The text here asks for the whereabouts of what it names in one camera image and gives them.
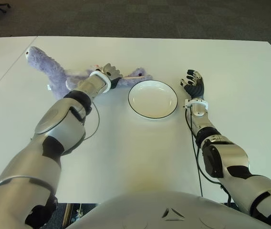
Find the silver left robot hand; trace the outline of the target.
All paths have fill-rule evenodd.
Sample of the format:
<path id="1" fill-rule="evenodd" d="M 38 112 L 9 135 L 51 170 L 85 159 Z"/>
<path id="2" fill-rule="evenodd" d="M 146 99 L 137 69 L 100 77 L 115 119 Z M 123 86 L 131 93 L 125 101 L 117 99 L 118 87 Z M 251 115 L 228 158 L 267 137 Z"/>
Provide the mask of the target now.
<path id="1" fill-rule="evenodd" d="M 103 67 L 96 68 L 96 71 L 100 71 L 109 79 L 111 83 L 110 89 L 116 88 L 119 80 L 123 78 L 120 71 L 110 63 Z"/>

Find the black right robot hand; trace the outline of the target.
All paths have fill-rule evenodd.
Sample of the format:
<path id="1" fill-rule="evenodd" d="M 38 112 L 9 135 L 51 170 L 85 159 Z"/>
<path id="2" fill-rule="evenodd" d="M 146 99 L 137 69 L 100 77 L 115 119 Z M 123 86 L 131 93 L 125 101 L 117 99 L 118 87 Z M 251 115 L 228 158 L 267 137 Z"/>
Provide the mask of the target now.
<path id="1" fill-rule="evenodd" d="M 186 78 L 180 80 L 180 85 L 192 98 L 204 98 L 203 77 L 195 70 L 187 70 Z"/>

